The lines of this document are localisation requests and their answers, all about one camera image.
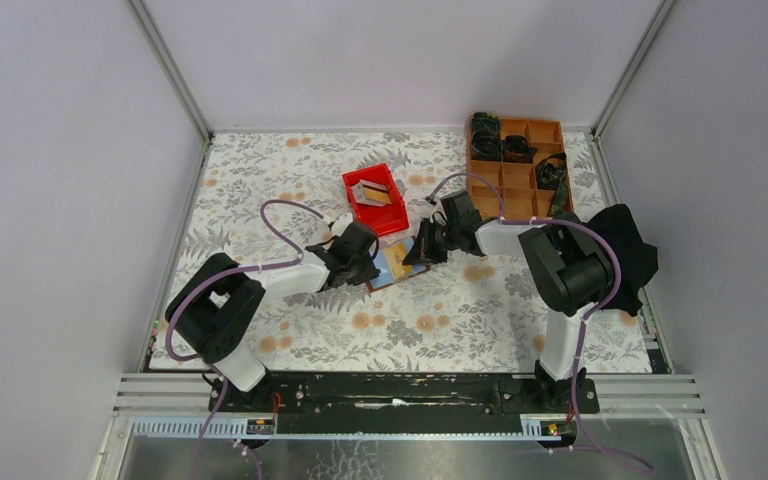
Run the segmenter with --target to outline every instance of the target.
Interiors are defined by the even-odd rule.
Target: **table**
[[[604,208],[584,133],[564,134],[575,212],[586,221]],[[241,264],[293,254],[266,229],[268,199],[306,203],[331,218],[350,211],[341,174],[378,163],[393,172],[415,233],[432,207],[423,198],[440,179],[464,171],[463,133],[224,133],[210,152],[184,245],[167,295],[171,299],[211,254]],[[454,179],[441,191],[463,188]],[[327,226],[288,206],[269,218],[301,245],[328,237]],[[479,258],[455,252],[447,264],[369,293],[365,286],[287,297],[260,306],[244,341],[273,370],[532,372],[545,343],[546,307],[523,258]],[[167,355],[166,322],[150,346],[152,370],[201,370],[198,360]],[[192,353],[177,334],[173,345]],[[651,372],[636,318],[594,315],[582,365],[590,371]]]

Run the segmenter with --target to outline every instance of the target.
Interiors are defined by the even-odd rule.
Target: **red tray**
[[[387,187],[387,193],[390,195],[390,205],[383,207],[373,207],[372,205],[359,205],[355,201],[352,193],[352,187],[357,185],[360,180],[375,182]],[[405,210],[405,201],[399,189],[396,188],[396,182],[393,181],[393,175],[390,168],[384,164],[373,165],[363,170],[343,174],[343,183],[346,184],[346,194],[352,209],[355,211],[357,219],[375,230],[379,236],[406,230],[410,226],[408,221],[408,212]]]

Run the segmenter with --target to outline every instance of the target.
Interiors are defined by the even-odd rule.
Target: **wooden organizer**
[[[521,220],[533,216],[545,218],[549,214],[549,207],[555,198],[555,192],[550,190],[538,190],[537,178],[534,167],[544,158],[553,153],[564,151],[564,138],[561,134],[561,124],[553,120],[536,120],[517,117],[499,117],[502,123],[500,136],[502,140],[508,135],[523,135],[532,146],[537,148],[534,155],[534,163],[504,163],[486,160],[472,159],[472,118],[467,124],[467,171],[481,175],[490,182],[505,200],[505,217],[512,220]],[[555,166],[560,165],[557,159],[551,159]],[[481,212],[481,217],[499,216],[499,200],[493,190],[484,182],[469,177],[467,190],[475,208]],[[571,212],[572,188],[569,189],[565,212]]]

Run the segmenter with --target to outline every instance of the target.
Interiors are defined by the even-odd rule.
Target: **gray wall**
[[[768,2],[682,2],[605,146],[726,470],[768,478]]]
[[[215,128],[596,120],[658,0],[149,0]]]
[[[199,156],[125,2],[0,2],[0,479],[85,478]]]

